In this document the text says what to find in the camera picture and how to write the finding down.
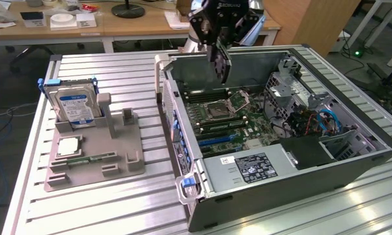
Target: aluminum table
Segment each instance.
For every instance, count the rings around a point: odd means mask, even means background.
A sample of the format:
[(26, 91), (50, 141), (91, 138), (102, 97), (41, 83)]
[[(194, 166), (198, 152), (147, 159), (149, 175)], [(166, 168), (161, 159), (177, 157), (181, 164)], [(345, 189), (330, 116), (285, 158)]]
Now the aluminum table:
[[(338, 90), (392, 136), (392, 116), (313, 50), (296, 47)], [(67, 55), (50, 61), (46, 79), (98, 79), (110, 92), (110, 111), (138, 113), (145, 173), (43, 191), (55, 115), (39, 97), (27, 146), (7, 210), (3, 235), (189, 235), (154, 100), (154, 55), (168, 51)], [(302, 80), (321, 85), (306, 71)], [(392, 234), (392, 159), (334, 191), (250, 215), (192, 235)]]

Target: blue cable on floor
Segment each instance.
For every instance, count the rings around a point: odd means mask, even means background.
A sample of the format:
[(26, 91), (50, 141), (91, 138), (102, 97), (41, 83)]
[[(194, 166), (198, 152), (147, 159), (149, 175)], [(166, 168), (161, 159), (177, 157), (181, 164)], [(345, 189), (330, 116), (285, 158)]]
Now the blue cable on floor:
[(1, 176), (2, 176), (2, 179), (3, 179), (3, 194), (2, 196), (0, 197), (0, 203), (2, 202), (2, 200), (6, 198), (7, 196), (7, 181), (6, 181), (6, 176), (5, 176), (5, 173), (3, 173), (3, 169), (2, 169), (2, 165), (1, 165), (1, 162), (0, 162), (0, 173), (1, 173)]
[(11, 127), (11, 123), (9, 123), (9, 124), (7, 124), (7, 131), (6, 131), (5, 135), (0, 137), (0, 142), (3, 141), (3, 140), (7, 138), (10, 132), (11, 132), (11, 129), (13, 129), (13, 127)]

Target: black lamp base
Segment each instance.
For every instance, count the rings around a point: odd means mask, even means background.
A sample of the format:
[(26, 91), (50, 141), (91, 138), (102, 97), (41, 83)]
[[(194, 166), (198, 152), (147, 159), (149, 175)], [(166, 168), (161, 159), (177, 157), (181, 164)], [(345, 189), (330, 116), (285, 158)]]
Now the black lamp base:
[(145, 15), (145, 9), (131, 4), (129, 4), (129, 9), (126, 9), (126, 5), (119, 4), (111, 7), (111, 14), (121, 18), (133, 19)]

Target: wooden cabinet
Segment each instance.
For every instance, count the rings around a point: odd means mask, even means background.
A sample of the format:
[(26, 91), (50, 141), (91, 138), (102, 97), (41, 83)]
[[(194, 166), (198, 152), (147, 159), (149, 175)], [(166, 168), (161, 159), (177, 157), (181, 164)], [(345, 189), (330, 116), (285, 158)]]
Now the wooden cabinet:
[(308, 44), (325, 56), (360, 0), (262, 0), (281, 25), (274, 45)]

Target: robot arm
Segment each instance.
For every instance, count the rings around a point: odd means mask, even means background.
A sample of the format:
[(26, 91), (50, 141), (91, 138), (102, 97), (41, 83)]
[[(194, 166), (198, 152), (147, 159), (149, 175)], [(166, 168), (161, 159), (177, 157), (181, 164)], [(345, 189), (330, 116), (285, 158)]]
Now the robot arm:
[(236, 42), (250, 46), (265, 20), (261, 0), (204, 0), (201, 8), (189, 14), (198, 41), (206, 45), (209, 62), (224, 84), (230, 71), (226, 49)]

